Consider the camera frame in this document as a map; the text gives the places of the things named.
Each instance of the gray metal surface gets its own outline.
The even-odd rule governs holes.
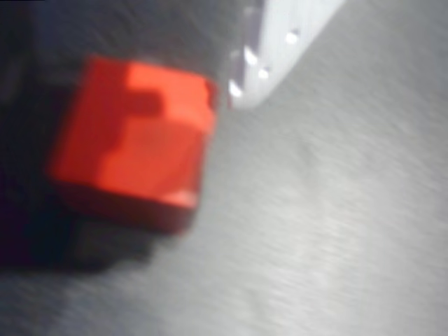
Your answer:
[[[97,275],[1,276],[1,334],[446,335],[447,17],[350,1],[266,104],[221,111],[190,233]]]

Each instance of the white plastic piece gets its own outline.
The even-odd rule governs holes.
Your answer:
[[[234,109],[263,102],[288,75],[344,0],[254,0],[231,54],[229,96]]]

